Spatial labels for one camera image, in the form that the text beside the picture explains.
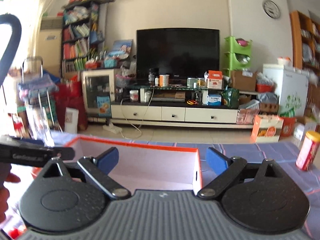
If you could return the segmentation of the person left hand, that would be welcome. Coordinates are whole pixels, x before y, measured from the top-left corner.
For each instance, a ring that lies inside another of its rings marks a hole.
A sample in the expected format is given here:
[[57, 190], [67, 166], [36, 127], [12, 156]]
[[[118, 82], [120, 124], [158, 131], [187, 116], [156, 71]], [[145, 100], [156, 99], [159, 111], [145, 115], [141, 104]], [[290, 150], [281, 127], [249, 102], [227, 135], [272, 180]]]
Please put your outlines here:
[[[9, 173], [5, 182], [9, 183], [19, 183], [21, 179], [13, 173]], [[0, 223], [3, 223], [6, 219], [6, 211], [8, 210], [8, 199], [10, 197], [9, 190], [5, 187], [0, 190]]]

